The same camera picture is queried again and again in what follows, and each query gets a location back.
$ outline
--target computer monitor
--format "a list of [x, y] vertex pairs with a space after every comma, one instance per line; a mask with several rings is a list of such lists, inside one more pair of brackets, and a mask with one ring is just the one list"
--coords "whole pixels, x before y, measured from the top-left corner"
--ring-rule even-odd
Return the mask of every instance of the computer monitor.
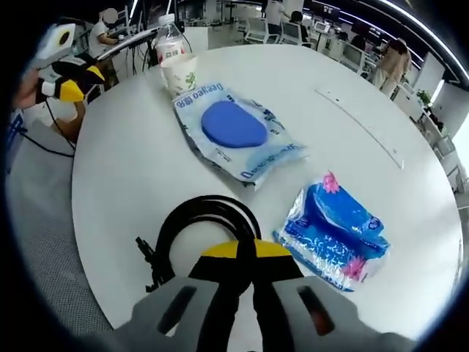
[[324, 22], [316, 22], [314, 24], [314, 30], [321, 32], [321, 33], [327, 33], [329, 32], [330, 24], [324, 23]]
[[290, 37], [298, 38], [298, 28], [293, 23], [284, 23], [284, 34]]

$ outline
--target potted plant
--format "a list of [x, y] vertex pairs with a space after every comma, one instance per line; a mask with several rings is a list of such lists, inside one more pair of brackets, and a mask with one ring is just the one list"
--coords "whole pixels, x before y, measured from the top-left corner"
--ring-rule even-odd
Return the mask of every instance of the potted plant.
[[424, 106], [428, 106], [432, 102], [432, 98], [430, 97], [430, 94], [425, 90], [419, 90], [417, 92], [417, 97], [420, 99], [420, 101], [422, 102]]

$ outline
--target white round table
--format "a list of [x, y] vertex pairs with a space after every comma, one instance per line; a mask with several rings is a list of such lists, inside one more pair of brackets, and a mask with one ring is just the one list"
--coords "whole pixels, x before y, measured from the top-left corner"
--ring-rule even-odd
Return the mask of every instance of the white round table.
[[[240, 193], [190, 151], [159, 69], [94, 101], [75, 154], [73, 221], [86, 277], [111, 325], [130, 319], [152, 281], [135, 238], [154, 246], [164, 219], [181, 202], [203, 194], [237, 197], [254, 212], [263, 238], [272, 240], [300, 188], [330, 169], [383, 221], [392, 245], [377, 275], [344, 296], [376, 330], [419, 337], [451, 295], [462, 232], [443, 168], [417, 128], [369, 82], [302, 47], [206, 51], [197, 74], [199, 84], [220, 81], [268, 107], [311, 156], [275, 169], [255, 194]], [[359, 111], [360, 124], [381, 131], [404, 159], [404, 169], [354, 119], [317, 94], [318, 87], [332, 89], [347, 108]], [[226, 240], [215, 224], [185, 229], [171, 249], [176, 274], [187, 275], [203, 250]], [[230, 351], [262, 349], [250, 294], [241, 299]]]

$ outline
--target wire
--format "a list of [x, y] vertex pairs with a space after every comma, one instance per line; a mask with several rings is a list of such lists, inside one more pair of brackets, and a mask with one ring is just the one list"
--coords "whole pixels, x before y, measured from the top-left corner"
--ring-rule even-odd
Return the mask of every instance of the wire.
[[145, 71], [145, 60], [147, 59], [147, 54], [148, 54], [148, 48], [147, 48], [147, 50], [145, 51], [144, 63], [141, 65], [141, 71], [142, 71], [142, 72]]
[[[245, 216], [232, 205], [242, 210]], [[211, 221], [223, 225], [238, 241], [261, 239], [261, 230], [256, 217], [248, 207], [236, 199], [217, 195], [190, 199], [168, 215], [161, 226], [155, 250], [140, 237], [136, 239], [145, 260], [152, 267], [154, 284], [147, 286], [147, 292], [152, 292], [174, 277], [169, 260], [171, 245], [182, 229], [199, 221]]]
[[39, 148], [41, 148], [42, 150], [45, 150], [46, 152], [48, 153], [51, 153], [51, 154], [55, 154], [55, 155], [60, 155], [60, 156], [65, 156], [67, 158], [74, 158], [75, 155], [74, 154], [65, 154], [65, 153], [61, 153], [61, 152], [57, 152], [55, 150], [51, 150], [47, 147], [44, 147], [42, 144], [40, 144], [39, 142], [36, 142], [33, 138], [31, 138], [30, 136], [28, 136], [27, 134], [25, 134], [24, 132], [26, 132], [27, 130], [25, 128], [14, 128], [20, 135], [22, 135], [24, 138], [28, 139], [32, 144], [35, 144], [37, 145]]
[[191, 46], [191, 43], [188, 41], [188, 38], [185, 37], [184, 33], [181, 32], [181, 34], [182, 34], [182, 36], [184, 37], [185, 41], [188, 42], [188, 44], [189, 44], [189, 50], [191, 50], [191, 53], [192, 53], [192, 46]]
[[67, 141], [67, 143], [72, 147], [72, 149], [75, 151], [75, 146], [72, 144], [71, 141], [68, 140], [68, 138], [65, 136], [65, 133], [64, 131], [60, 128], [59, 124], [57, 123], [56, 121], [56, 118], [54, 117], [54, 115], [52, 114], [52, 110], [51, 110], [51, 107], [49, 106], [49, 102], [47, 101], [47, 99], [45, 100], [45, 104], [47, 106], [47, 109], [49, 110], [49, 114], [51, 114], [51, 117], [52, 117], [52, 121], [53, 123], [55, 124], [55, 126], [59, 129], [59, 132], [60, 134], [62, 135], [62, 137], [65, 138], [65, 140]]
[[137, 46], [137, 51], [138, 51], [137, 54], [139, 55], [139, 58], [143, 60], [144, 59], [144, 53], [141, 51], [140, 45]]
[[127, 78], [129, 78], [129, 48], [125, 52], [125, 70], [127, 71]]
[[135, 68], [135, 48], [132, 48], [132, 71], [133, 74], [137, 74], [137, 69]]

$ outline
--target paper cup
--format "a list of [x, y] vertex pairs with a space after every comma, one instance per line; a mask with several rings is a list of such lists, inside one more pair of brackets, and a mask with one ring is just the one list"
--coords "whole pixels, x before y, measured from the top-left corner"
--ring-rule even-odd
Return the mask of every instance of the paper cup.
[[169, 57], [160, 66], [173, 97], [195, 89], [197, 57], [194, 54]]

